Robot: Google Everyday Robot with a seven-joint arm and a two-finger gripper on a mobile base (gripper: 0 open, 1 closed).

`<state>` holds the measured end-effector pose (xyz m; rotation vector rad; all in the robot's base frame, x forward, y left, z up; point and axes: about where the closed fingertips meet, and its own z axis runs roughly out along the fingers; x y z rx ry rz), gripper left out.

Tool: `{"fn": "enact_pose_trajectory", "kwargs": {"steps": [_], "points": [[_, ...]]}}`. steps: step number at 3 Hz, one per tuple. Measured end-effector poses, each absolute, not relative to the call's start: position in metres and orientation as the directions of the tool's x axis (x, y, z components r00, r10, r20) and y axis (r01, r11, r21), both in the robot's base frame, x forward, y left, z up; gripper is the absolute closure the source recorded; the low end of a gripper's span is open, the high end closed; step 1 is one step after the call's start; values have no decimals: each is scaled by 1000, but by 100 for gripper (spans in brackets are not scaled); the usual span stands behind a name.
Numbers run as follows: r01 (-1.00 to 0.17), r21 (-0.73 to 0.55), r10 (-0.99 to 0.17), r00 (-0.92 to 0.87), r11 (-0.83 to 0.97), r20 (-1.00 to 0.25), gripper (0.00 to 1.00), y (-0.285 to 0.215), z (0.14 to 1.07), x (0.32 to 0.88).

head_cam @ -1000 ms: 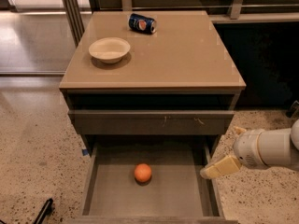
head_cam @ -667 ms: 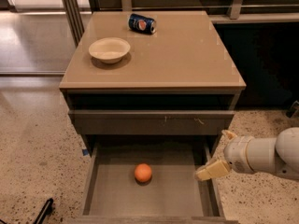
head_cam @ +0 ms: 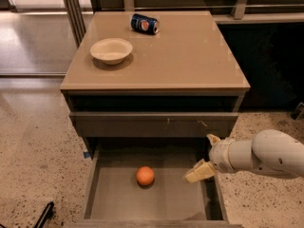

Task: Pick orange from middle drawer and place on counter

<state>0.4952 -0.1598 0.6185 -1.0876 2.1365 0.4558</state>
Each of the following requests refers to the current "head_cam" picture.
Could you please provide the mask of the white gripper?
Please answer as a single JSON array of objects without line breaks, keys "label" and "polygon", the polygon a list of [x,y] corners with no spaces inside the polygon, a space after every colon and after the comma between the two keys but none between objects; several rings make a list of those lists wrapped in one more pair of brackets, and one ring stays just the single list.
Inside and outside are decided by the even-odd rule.
[{"label": "white gripper", "polygon": [[192,169],[187,171],[182,179],[188,183],[212,178],[217,174],[217,170],[220,173],[236,173],[236,169],[229,160],[229,149],[233,140],[228,138],[221,140],[218,136],[213,134],[208,134],[207,139],[211,144],[211,149],[209,151],[210,161],[201,159]]}]

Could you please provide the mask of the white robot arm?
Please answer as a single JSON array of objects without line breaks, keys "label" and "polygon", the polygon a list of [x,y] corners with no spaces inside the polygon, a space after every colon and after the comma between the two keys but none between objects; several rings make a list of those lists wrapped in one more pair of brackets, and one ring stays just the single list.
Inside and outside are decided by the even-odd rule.
[{"label": "white robot arm", "polygon": [[248,171],[278,179],[304,177],[304,144],[284,132],[266,129],[246,141],[221,140],[213,134],[207,138],[209,161],[201,159],[185,173],[183,180],[188,183],[212,178],[217,172]]}]

